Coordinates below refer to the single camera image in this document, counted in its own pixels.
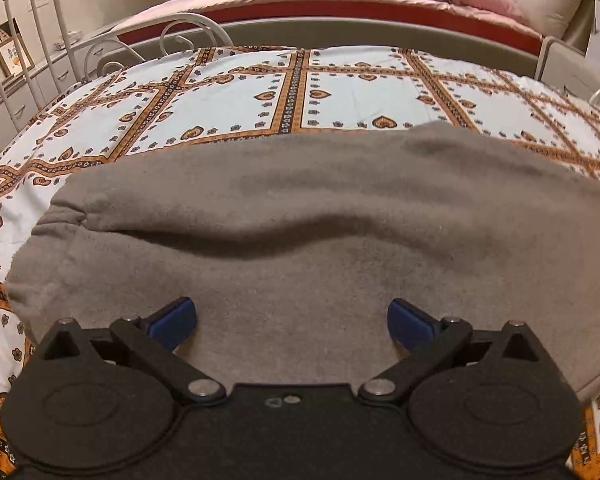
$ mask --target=picture frame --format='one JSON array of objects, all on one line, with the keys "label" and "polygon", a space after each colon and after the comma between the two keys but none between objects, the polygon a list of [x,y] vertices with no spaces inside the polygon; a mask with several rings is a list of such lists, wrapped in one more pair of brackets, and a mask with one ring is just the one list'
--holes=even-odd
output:
[{"label": "picture frame", "polygon": [[[27,46],[24,44],[24,41],[22,41],[22,36],[18,34],[17,37],[23,54],[27,58],[27,69],[30,70],[33,67],[33,61],[31,60]],[[7,78],[10,76],[17,76],[22,73],[22,65],[20,63],[20,59],[18,58],[18,52],[16,50],[16,45],[13,38],[8,38],[0,43],[0,67]]]}]

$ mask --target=white metal bed frame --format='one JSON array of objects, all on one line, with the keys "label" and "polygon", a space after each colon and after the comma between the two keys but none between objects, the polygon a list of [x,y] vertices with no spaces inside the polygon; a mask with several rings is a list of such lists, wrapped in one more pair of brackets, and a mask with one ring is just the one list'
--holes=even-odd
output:
[{"label": "white metal bed frame", "polygon": [[[27,58],[26,58],[26,56],[24,56],[22,44],[20,43],[20,40],[16,34],[15,24],[14,24],[14,20],[13,20],[13,14],[11,12],[10,0],[2,0],[2,1],[4,2],[4,10],[7,14],[9,29],[11,32],[11,37],[13,38],[14,46],[16,47],[16,51],[18,53],[18,58],[21,60],[25,60],[25,62],[21,63],[21,65],[20,65],[22,67],[22,74],[24,75],[26,83],[29,86],[29,90],[30,90],[31,94],[33,95],[33,99],[35,101],[36,107],[38,108],[38,111],[41,111],[45,108],[45,106],[48,103],[42,102],[39,92],[37,92],[34,89],[35,88],[34,82],[30,75],[30,69],[33,69],[33,67],[30,67],[30,68],[27,67],[27,63],[26,63]],[[54,69],[54,64],[53,64],[53,60],[49,54],[49,49],[46,46],[45,37],[42,32],[42,27],[40,25],[40,16],[38,14],[38,8],[36,7],[36,1],[30,0],[30,2],[31,2],[31,11],[33,14],[33,20],[36,25],[36,32],[38,34],[38,39],[40,41],[40,45],[42,46],[42,52],[45,55],[46,64],[49,68],[49,71],[51,73],[51,77],[56,86],[56,89],[58,90],[58,94],[61,94],[62,87],[60,85],[60,80],[58,78],[58,75],[56,74],[56,70]],[[158,23],[164,23],[165,21],[168,21],[170,23],[166,27],[164,27],[164,30],[162,31],[162,34],[160,35],[160,50],[164,56],[167,55],[167,51],[164,48],[165,34],[168,32],[168,30],[170,30],[171,27],[173,27],[174,25],[177,25],[179,23],[191,23],[192,25],[197,25],[197,26],[201,27],[207,33],[209,38],[211,38],[211,41],[214,46],[218,46],[218,42],[216,41],[215,36],[218,36],[218,38],[221,40],[222,46],[232,46],[233,45],[233,41],[231,40],[229,35],[224,31],[224,29],[220,25],[218,25],[213,20],[210,20],[206,16],[202,16],[200,14],[193,14],[190,12],[181,12],[181,13],[177,13],[177,14],[168,16],[166,20],[164,18],[151,20],[151,21],[148,21],[145,23],[141,23],[140,25],[127,27],[122,30],[117,30],[115,32],[106,32],[104,34],[96,36],[95,38],[91,38],[88,41],[80,42],[78,44],[78,46],[80,48],[85,48],[86,46],[91,45],[87,52],[87,55],[84,59],[84,65],[83,65],[82,71],[81,71],[80,67],[78,67],[78,62],[75,59],[74,51],[75,51],[76,46],[75,45],[70,46],[71,42],[69,40],[69,33],[66,28],[66,22],[64,20],[64,14],[62,13],[60,1],[52,0],[52,2],[54,4],[54,9],[56,11],[56,17],[58,19],[58,25],[60,27],[60,33],[62,35],[62,40],[64,41],[64,44],[66,46],[67,56],[69,57],[69,62],[71,64],[71,70],[74,72],[76,81],[82,81],[82,82],[88,81],[89,56],[94,51],[95,47],[101,43],[118,44],[121,48],[124,48],[125,50],[129,51],[139,62],[145,62],[146,59],[144,57],[140,56],[140,54],[138,54],[135,50],[133,50],[127,44],[122,43],[118,39],[118,35],[123,34],[125,32],[131,32],[132,30],[136,30],[136,28],[139,28],[139,27],[147,27],[149,25],[156,25]],[[181,36],[177,36],[176,38],[181,43],[186,44],[189,48],[191,48],[191,49],[195,48],[193,43],[191,43],[186,38],[183,38]],[[107,63],[107,65],[104,68],[105,69],[106,68],[116,68],[117,69],[117,68],[123,68],[123,66],[118,62],[110,62],[110,63]],[[11,121],[13,122],[14,126],[16,126],[16,129],[18,129],[18,127],[17,127],[18,115],[20,115],[24,111],[24,109],[14,110],[13,105],[10,103],[10,101],[8,99],[7,92],[4,88],[4,84],[1,80],[1,78],[0,78],[0,96],[2,97],[2,101],[4,102],[4,105],[9,113],[9,117],[11,118]]]}]

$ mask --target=power outlet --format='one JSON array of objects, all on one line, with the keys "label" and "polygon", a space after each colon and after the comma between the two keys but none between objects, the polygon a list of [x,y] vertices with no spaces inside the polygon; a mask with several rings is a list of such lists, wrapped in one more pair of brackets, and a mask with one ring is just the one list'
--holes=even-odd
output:
[{"label": "power outlet", "polygon": [[[45,5],[48,5],[49,0],[35,0],[36,1],[36,8],[39,9],[40,7],[44,7]],[[27,10],[31,12],[31,0],[27,0]]]}]

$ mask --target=bed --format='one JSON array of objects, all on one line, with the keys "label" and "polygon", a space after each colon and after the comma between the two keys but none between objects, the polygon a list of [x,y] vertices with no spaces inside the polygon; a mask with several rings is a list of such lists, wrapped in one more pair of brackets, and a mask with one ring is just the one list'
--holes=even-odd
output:
[{"label": "bed", "polygon": [[[204,14],[222,24],[267,18],[330,16],[442,28],[495,41],[535,56],[540,52],[543,36],[564,38],[576,48],[586,50],[594,0],[515,1],[525,13],[528,25],[494,12],[433,0],[171,0],[121,22],[113,30],[134,27],[132,32],[120,34],[120,40],[134,44],[159,36],[165,23],[159,23],[157,19],[176,12]],[[148,21],[155,25],[135,27]],[[248,39],[249,43],[258,43]]]},{"label": "bed", "polygon": [[[119,68],[58,96],[0,153],[0,407],[34,352],[4,280],[70,174],[183,145],[381,136],[429,121],[511,142],[600,182],[600,108],[529,78],[406,48],[210,46]],[[600,384],[580,398],[583,433],[571,461],[598,480]],[[13,469],[0,429],[0,478]]]}]

